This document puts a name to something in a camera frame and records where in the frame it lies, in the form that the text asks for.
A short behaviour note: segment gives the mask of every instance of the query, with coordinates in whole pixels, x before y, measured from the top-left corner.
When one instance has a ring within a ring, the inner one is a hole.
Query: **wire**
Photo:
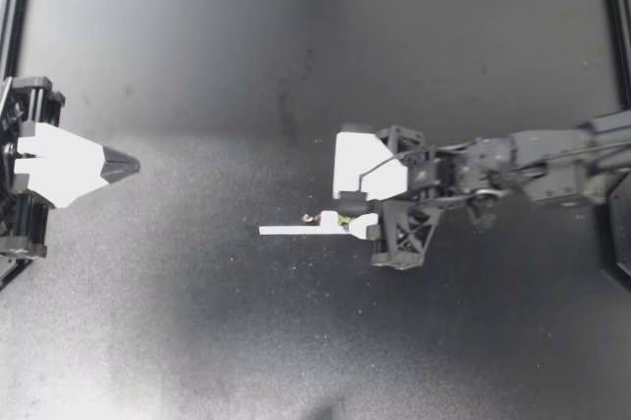
[[[609,144],[603,144],[601,146],[588,147],[586,149],[577,149],[575,151],[561,152],[559,154],[555,154],[549,157],[542,157],[540,159],[536,159],[528,164],[524,164],[520,166],[516,170],[521,171],[523,169],[527,169],[528,167],[537,166],[539,164],[545,164],[546,162],[556,161],[557,159],[563,159],[565,157],[580,156],[582,154],[587,154],[589,152],[606,151],[607,149],[615,149],[616,147],[624,147],[624,146],[631,147],[631,140],[611,142]]]
[[[409,151],[403,151],[403,152],[399,152],[397,154],[393,154],[390,157],[388,157],[387,159],[385,159],[384,161],[379,162],[377,165],[375,165],[374,167],[372,167],[371,169],[365,171],[362,174],[359,174],[359,191],[362,191],[362,184],[364,183],[364,177],[366,175],[370,175],[371,173],[373,173],[374,171],[376,171],[377,169],[379,169],[380,167],[384,166],[385,164],[387,164],[390,161],[393,161],[395,159],[401,159],[403,157],[407,157],[409,155],[412,154],[420,154],[421,152],[425,152],[426,149],[425,148],[420,148],[420,149],[411,149]]]

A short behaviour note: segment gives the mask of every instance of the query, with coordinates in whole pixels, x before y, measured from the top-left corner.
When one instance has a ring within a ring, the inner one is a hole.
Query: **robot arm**
[[[134,158],[59,129],[65,99],[47,78],[0,92],[0,289],[46,256],[48,210],[140,170]]]
[[[631,168],[631,111],[595,118],[575,129],[522,131],[456,146],[427,145],[422,133],[392,126],[378,133],[346,128],[337,135],[333,198],[335,233],[350,233],[376,215],[359,237],[373,241],[372,262],[420,266],[443,211],[464,207],[481,229],[492,207],[512,193],[545,206],[605,201],[611,177]],[[261,227],[282,234],[282,227]],[[300,228],[293,227],[292,234]]]

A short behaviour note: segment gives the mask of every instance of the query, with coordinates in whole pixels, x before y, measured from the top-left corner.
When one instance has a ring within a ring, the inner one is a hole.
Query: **gray background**
[[[450,143],[619,109],[603,0],[29,4],[20,73],[143,171],[51,215],[2,292],[0,418],[627,418],[590,210],[450,214],[406,273],[255,235],[326,205],[344,121]]]

